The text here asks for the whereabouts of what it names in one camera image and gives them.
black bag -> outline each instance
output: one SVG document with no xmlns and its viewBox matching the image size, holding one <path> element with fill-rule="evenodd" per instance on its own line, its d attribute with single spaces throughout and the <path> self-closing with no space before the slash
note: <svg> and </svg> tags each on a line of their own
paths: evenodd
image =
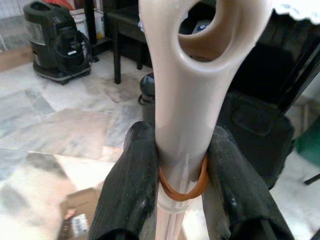
<svg viewBox="0 0 320 240">
<path fill-rule="evenodd" d="M 218 124 L 231 131 L 245 158 L 271 189 L 292 151 L 294 128 L 290 121 L 273 104 L 230 92 Z"/>
</svg>

black chair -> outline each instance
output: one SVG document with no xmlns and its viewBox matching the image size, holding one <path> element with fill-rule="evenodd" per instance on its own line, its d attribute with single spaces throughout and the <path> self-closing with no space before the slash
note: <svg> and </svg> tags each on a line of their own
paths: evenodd
<svg viewBox="0 0 320 240">
<path fill-rule="evenodd" d="M 139 18 L 138 0 L 108 0 L 104 12 L 106 13 L 107 35 L 113 41 L 114 82 L 121 83 L 121 61 L 120 61 L 120 37 L 127 36 L 137 41 L 138 51 L 133 55 L 136 60 L 136 68 L 141 70 L 145 61 L 144 56 L 148 51 L 147 41 L 144 33 L 138 27 Z M 190 11 L 188 18 L 182 22 L 179 33 L 191 34 L 199 20 L 210 20 L 215 15 L 215 0 L 202 0 Z"/>
<path fill-rule="evenodd" d="M 139 53 L 136 56 L 136 68 L 141 70 L 143 67 L 143 56 L 145 53 L 146 38 L 144 33 L 138 27 L 139 7 L 138 4 L 130 5 L 124 8 L 116 9 L 106 14 L 112 25 L 113 41 L 113 61 L 114 61 L 114 82 L 121 83 L 121 54 L 119 47 L 119 36 L 124 35 L 135 39 L 139 44 Z"/>
</svg>

chair leg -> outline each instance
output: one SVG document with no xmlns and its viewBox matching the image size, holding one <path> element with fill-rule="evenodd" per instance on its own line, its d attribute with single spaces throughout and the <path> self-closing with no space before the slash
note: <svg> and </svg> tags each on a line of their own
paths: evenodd
<svg viewBox="0 0 320 240">
<path fill-rule="evenodd" d="M 145 55 L 145 44 L 143 42 L 139 42 L 139 54 L 136 62 L 136 69 L 141 70 L 144 64 L 144 55 Z"/>
<path fill-rule="evenodd" d="M 121 83 L 121 58 L 119 49 L 119 33 L 117 23 L 114 23 L 113 29 L 113 63 L 114 63 L 114 83 Z"/>
<path fill-rule="evenodd" d="M 304 184 L 305 185 L 310 185 L 310 184 L 313 184 L 314 182 L 320 180 L 320 173 L 315 175 L 314 177 L 308 179 L 307 181 L 304 181 Z"/>
</svg>

white container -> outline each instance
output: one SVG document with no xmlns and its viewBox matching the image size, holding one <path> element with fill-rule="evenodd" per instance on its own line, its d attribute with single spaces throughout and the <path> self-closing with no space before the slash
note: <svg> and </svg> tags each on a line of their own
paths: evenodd
<svg viewBox="0 0 320 240">
<path fill-rule="evenodd" d="M 84 9 L 77 9 L 70 11 L 71 16 L 74 19 L 76 28 L 82 32 L 88 38 L 88 27 L 86 22 L 86 15 Z M 104 13 L 95 10 L 94 11 L 95 31 L 96 39 L 103 39 L 105 37 L 105 21 Z"/>
</svg>

floor tile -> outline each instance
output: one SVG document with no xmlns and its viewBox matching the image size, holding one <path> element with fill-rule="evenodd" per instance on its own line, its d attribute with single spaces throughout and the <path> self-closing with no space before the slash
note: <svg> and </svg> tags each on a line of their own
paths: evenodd
<svg viewBox="0 0 320 240">
<path fill-rule="evenodd" d="M 3 239 L 55 240 L 60 204 L 76 191 L 55 156 L 30 153 L 0 189 Z"/>
<path fill-rule="evenodd" d="M 3 138 L 4 148 L 99 159 L 112 116 L 66 109 Z"/>
<path fill-rule="evenodd" d="M 0 98 L 0 137 L 36 124 L 39 116 L 24 91 Z"/>
<path fill-rule="evenodd" d="M 121 147 L 104 146 L 102 149 L 102 158 L 100 158 L 100 160 L 115 163 L 119 160 L 123 151 L 124 150 Z"/>
<path fill-rule="evenodd" d="M 102 183 L 115 165 L 107 159 L 94 160 L 61 155 L 55 157 L 77 191 L 96 187 Z"/>
<path fill-rule="evenodd" d="M 297 240 L 309 240 L 320 229 L 320 182 L 306 186 L 303 181 L 320 173 L 320 168 L 303 159 L 294 150 L 287 158 L 271 194 L 292 234 Z"/>
<path fill-rule="evenodd" d="M 33 64 L 27 63 L 8 71 L 0 72 L 0 97 L 11 95 L 27 89 L 39 90 L 48 80 L 33 71 Z"/>
<path fill-rule="evenodd" d="M 32 103 L 32 106 L 36 113 L 40 116 L 47 116 L 56 112 L 42 96 L 37 98 Z"/>
<path fill-rule="evenodd" d="M 101 78 L 104 93 L 115 103 L 138 99 L 141 94 L 139 78 L 133 74 L 122 74 L 121 84 L 114 83 L 114 77 Z"/>
<path fill-rule="evenodd" d="M 70 105 L 68 108 L 92 113 L 113 114 L 116 104 L 104 94 L 90 96 L 82 102 Z"/>
<path fill-rule="evenodd" d="M 113 120 L 110 124 L 105 146 L 123 148 L 125 137 L 129 128 L 142 118 L 142 107 L 137 100 L 124 102 L 117 106 Z"/>
<path fill-rule="evenodd" d="M 27 156 L 26 151 L 0 148 L 0 188 Z"/>
</svg>

